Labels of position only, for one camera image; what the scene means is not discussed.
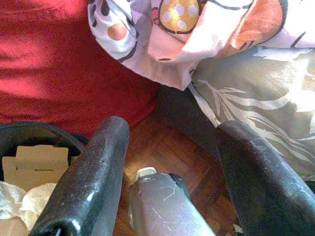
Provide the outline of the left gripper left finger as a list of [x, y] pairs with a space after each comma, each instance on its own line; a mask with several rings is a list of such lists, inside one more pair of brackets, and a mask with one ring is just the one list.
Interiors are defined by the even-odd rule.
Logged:
[[60, 178], [29, 236], [112, 236], [129, 137], [123, 118], [106, 119]]

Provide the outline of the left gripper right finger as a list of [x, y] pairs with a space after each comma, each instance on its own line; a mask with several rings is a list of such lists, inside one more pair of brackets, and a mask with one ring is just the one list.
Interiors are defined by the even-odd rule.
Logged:
[[247, 124], [227, 121], [216, 144], [245, 236], [315, 236], [315, 189]]

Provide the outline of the cardboard box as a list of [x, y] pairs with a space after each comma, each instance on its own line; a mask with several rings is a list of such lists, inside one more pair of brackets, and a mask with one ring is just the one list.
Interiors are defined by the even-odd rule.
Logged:
[[4, 181], [25, 191], [47, 183], [58, 183], [77, 156], [70, 155], [67, 147], [18, 146], [15, 156], [2, 158]]

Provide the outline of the clear plastic wrap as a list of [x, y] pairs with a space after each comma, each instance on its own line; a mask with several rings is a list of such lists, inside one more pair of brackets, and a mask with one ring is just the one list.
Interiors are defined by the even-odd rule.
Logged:
[[17, 217], [31, 230], [45, 208], [55, 183], [47, 183], [29, 191], [0, 181], [0, 220]]

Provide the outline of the black bin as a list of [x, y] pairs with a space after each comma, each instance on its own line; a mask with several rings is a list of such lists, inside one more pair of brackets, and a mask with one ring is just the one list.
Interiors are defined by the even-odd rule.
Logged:
[[15, 156], [18, 146], [36, 145], [69, 148], [70, 155], [79, 156], [83, 152], [78, 139], [54, 126], [34, 122], [0, 125], [0, 181], [4, 181], [2, 158]]

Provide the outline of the beige leaf print bedsheet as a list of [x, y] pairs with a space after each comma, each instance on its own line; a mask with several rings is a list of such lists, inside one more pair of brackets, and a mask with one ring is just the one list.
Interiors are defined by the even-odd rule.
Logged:
[[204, 59], [189, 90], [214, 126], [248, 124], [305, 181], [315, 181], [315, 49], [255, 46]]

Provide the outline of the large red cushion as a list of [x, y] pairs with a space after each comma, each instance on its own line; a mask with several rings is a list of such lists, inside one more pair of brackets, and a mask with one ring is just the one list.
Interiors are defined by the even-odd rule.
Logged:
[[88, 24], [89, 0], [0, 0], [0, 124], [34, 121], [90, 137], [110, 116], [134, 126], [157, 83], [111, 58]]

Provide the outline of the pink cartoon print blanket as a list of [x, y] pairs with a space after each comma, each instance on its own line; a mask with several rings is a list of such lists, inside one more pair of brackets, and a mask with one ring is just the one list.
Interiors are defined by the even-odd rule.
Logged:
[[315, 48], [315, 0], [89, 0], [88, 17], [111, 57], [181, 90], [203, 59]]

